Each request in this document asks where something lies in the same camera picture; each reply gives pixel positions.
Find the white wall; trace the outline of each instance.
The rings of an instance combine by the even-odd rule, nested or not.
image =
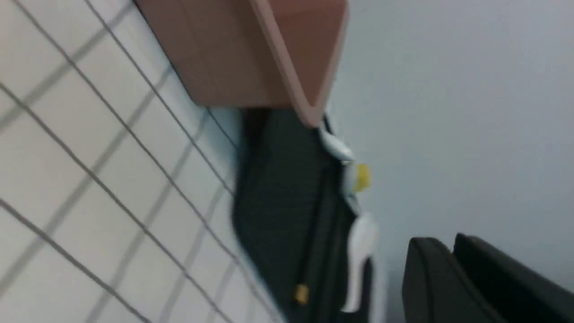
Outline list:
[[[331,101],[374,173],[377,316],[403,320],[413,236],[476,234],[574,291],[574,2],[350,2]]]

